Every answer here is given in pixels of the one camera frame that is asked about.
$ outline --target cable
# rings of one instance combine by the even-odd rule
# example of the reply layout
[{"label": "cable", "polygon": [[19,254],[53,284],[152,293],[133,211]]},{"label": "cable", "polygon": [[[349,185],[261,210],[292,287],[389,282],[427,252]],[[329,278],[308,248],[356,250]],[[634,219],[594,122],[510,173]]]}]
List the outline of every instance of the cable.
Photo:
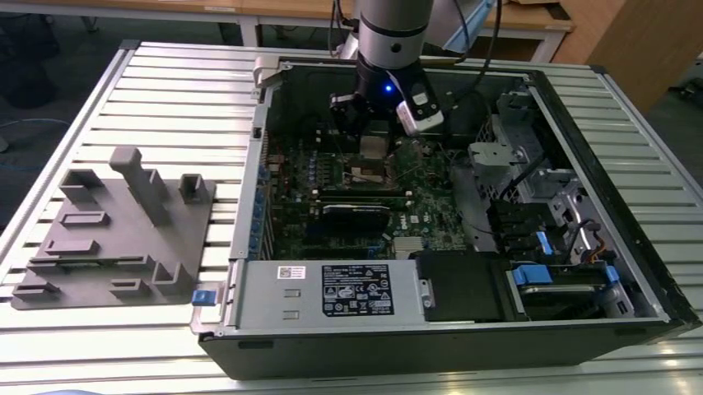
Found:
[{"label": "cable", "polygon": [[503,200],[503,198],[507,195],[507,192],[518,186],[519,183],[522,183],[523,179],[538,169],[538,166],[542,165],[542,162],[544,162],[544,159],[547,159],[547,153],[543,152],[540,156],[535,158],[535,160],[527,165],[523,172],[519,174],[519,176],[507,184],[504,189],[500,191],[500,195],[498,195],[498,200]]},{"label": "cable", "polygon": [[335,15],[335,18],[337,20],[337,32],[339,32],[339,36],[341,37],[341,42],[344,42],[344,30],[341,29],[341,20],[344,18],[344,14],[341,12],[341,0],[333,0],[336,3],[337,3],[337,13]]},{"label": "cable", "polygon": [[67,121],[63,121],[60,119],[52,119],[52,118],[28,118],[28,119],[17,119],[16,121],[9,121],[0,125],[0,128],[4,128],[9,125],[15,125],[21,122],[49,122],[49,123],[60,123],[61,125],[71,127],[71,124]]},{"label": "cable", "polygon": [[329,14],[329,30],[327,31],[327,51],[329,51],[329,58],[333,58],[332,52],[332,29],[333,29],[333,18],[337,11],[337,2],[332,2],[332,13]]},{"label": "cable", "polygon": [[575,226],[574,235],[571,236],[571,240],[568,243],[568,248],[564,250],[564,254],[563,254],[563,261],[562,261],[563,266],[575,266],[575,265],[568,265],[570,259],[571,259],[571,250],[574,249],[575,241],[579,238],[579,232],[582,231],[583,226],[588,224],[588,222],[594,222],[594,220],[591,218],[586,218],[583,219],[582,222],[579,222],[579,225]]},{"label": "cable", "polygon": [[44,169],[44,166],[13,166],[4,165],[0,163],[0,169],[12,170],[12,171],[36,171]]},{"label": "cable", "polygon": [[491,232],[491,231],[488,231],[488,230],[483,230],[482,228],[479,228],[479,227],[478,227],[476,225],[474,225],[474,224],[468,224],[468,225],[470,225],[475,230],[478,230],[479,232],[486,233],[486,234],[492,235],[492,236],[498,236],[498,233]]},{"label": "cable", "polygon": [[462,30],[463,30],[463,38],[466,40],[466,50],[463,51],[462,56],[459,57],[459,59],[454,63],[454,64],[459,64],[470,56],[471,37],[470,37],[470,28],[466,27],[466,19],[463,17],[463,11],[462,11],[462,6],[459,5],[459,0],[454,0],[454,7],[456,7],[456,9],[458,9],[459,18],[462,19],[460,23],[462,23]]},{"label": "cable", "polygon": [[[11,125],[16,125],[23,122],[48,122],[48,123],[60,123],[61,125],[65,125],[67,127],[71,127],[71,124],[67,121],[63,121],[61,119],[52,119],[52,118],[27,118],[27,119],[17,119],[16,121],[9,121],[0,125],[0,128],[5,128]],[[0,164],[0,169],[12,170],[12,171],[35,171],[41,170],[44,168],[44,165],[41,166],[13,166],[13,165],[5,165]]]},{"label": "cable", "polygon": [[586,259],[583,260],[583,262],[588,262],[588,263],[594,263],[595,257],[598,257],[598,255],[602,254],[603,251],[606,251],[606,240],[598,235],[598,232],[595,230],[594,230],[592,235],[594,235],[594,239],[598,241],[598,248],[594,251],[591,251]]},{"label": "cable", "polygon": [[467,94],[476,90],[476,87],[482,83],[483,77],[486,76],[486,72],[488,71],[488,66],[491,65],[495,41],[498,41],[498,34],[500,32],[500,19],[503,18],[503,1],[496,0],[496,2],[498,6],[495,10],[494,34],[491,35],[491,43],[488,44],[488,52],[486,53],[486,61],[483,62],[482,71],[479,72],[476,79],[471,82],[471,85],[468,85],[464,90],[459,91],[458,94],[454,96],[455,103],[462,101]]}]

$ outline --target aluminum slotted table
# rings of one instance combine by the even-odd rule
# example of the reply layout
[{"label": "aluminum slotted table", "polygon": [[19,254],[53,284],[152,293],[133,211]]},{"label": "aluminum slotted table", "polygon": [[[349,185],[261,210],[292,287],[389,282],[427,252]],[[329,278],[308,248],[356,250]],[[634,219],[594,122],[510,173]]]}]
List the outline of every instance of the aluminum slotted table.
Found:
[{"label": "aluminum slotted table", "polygon": [[[188,304],[9,307],[13,286],[64,198],[56,188],[63,174],[93,169],[115,177],[107,162],[123,144],[140,148],[145,167],[159,169],[164,179],[199,173],[217,182],[199,279],[225,278],[256,104],[253,59],[264,53],[325,56],[160,43],[119,50],[0,238],[0,393],[699,393],[700,329],[575,367],[237,382],[196,344]],[[495,64],[544,71],[683,293],[702,310],[703,193],[612,79],[583,66]],[[216,320],[216,315],[204,311],[203,319]]]}]

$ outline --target floor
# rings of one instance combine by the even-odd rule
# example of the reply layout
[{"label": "floor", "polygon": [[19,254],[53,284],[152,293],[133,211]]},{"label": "floor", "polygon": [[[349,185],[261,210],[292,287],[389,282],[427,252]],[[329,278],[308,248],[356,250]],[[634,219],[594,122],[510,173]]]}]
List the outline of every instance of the floor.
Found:
[{"label": "floor", "polygon": [[[221,33],[215,23],[101,18],[97,26],[100,30],[89,34],[77,17],[53,18],[53,33],[61,54],[48,59],[44,67],[59,87],[57,98],[51,104],[31,110],[12,108],[0,98],[0,125],[9,120],[27,118],[52,118],[71,122],[124,39],[223,44],[224,35],[228,44],[237,44],[240,40],[236,26],[225,28]],[[288,39],[280,39],[272,28],[264,28],[264,45],[327,48],[325,29],[301,27],[284,34]],[[670,93],[651,110],[647,119],[694,177],[703,183],[703,109]],[[24,199],[64,131],[65,127],[56,123],[19,123],[0,128],[0,137],[9,143],[9,149],[0,154],[0,231]]]}]

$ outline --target black cable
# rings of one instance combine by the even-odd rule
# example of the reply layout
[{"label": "black cable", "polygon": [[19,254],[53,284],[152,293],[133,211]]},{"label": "black cable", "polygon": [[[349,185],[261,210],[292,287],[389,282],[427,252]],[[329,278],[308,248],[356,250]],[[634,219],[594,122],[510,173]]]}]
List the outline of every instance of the black cable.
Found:
[{"label": "black cable", "polygon": [[574,246],[575,246],[575,241],[576,239],[579,238],[579,232],[582,231],[582,228],[583,226],[586,226],[588,224],[588,222],[594,222],[594,220],[591,218],[584,218],[582,222],[579,222],[579,225],[575,226],[575,229],[574,229],[574,235],[571,236],[571,240],[570,240],[570,244],[568,244],[568,248],[564,250],[563,252],[563,261],[562,261],[562,264],[564,266],[571,266],[570,265],[570,259],[571,259],[571,250],[574,249]]},{"label": "black cable", "polygon": [[482,71],[479,72],[479,75],[476,76],[476,79],[474,82],[471,82],[471,85],[468,85],[462,91],[458,91],[458,93],[454,95],[454,101],[455,103],[462,101],[463,98],[476,90],[478,85],[482,83],[483,77],[486,76],[486,72],[488,71],[488,66],[491,65],[491,59],[494,57],[494,47],[495,47],[495,41],[498,41],[498,33],[500,32],[500,19],[503,18],[503,2],[502,0],[496,0],[498,7],[495,10],[495,25],[494,25],[494,34],[491,36],[491,43],[488,44],[488,52],[486,53],[486,61],[483,62]]},{"label": "black cable", "polygon": [[343,12],[341,12],[341,0],[333,0],[336,3],[337,3],[337,12],[336,12],[336,20],[337,20],[337,32],[339,32],[339,36],[341,37],[341,42],[344,43],[344,30],[341,29],[341,20],[345,19],[344,18],[344,15],[343,15]]},{"label": "black cable", "polygon": [[329,14],[329,30],[327,31],[327,50],[329,51],[329,58],[333,58],[332,52],[332,29],[333,19],[337,11],[337,2],[332,2],[332,13]]},{"label": "black cable", "polygon": [[523,179],[538,169],[538,166],[542,165],[542,162],[544,162],[544,159],[547,159],[547,153],[543,152],[540,156],[535,158],[532,162],[530,162],[530,165],[527,165],[523,172],[519,174],[519,176],[507,184],[504,189],[500,191],[500,195],[498,195],[498,200],[503,200],[503,198],[507,195],[507,192],[518,186],[519,183],[522,183]]},{"label": "black cable", "polygon": [[466,19],[463,18],[463,11],[462,11],[462,5],[459,4],[459,0],[454,0],[454,7],[456,7],[456,9],[458,9],[459,18],[462,19],[463,38],[466,40],[466,50],[463,51],[462,56],[459,57],[459,59],[454,63],[454,64],[459,64],[470,56],[471,37],[470,37],[470,28],[466,27]]}]

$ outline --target warning label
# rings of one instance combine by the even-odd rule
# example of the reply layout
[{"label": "warning label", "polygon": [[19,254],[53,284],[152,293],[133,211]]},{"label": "warning label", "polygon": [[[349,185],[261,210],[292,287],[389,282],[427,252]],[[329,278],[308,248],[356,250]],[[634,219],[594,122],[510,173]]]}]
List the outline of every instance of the warning label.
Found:
[{"label": "warning label", "polygon": [[394,314],[388,265],[323,266],[321,312],[327,317]]}]

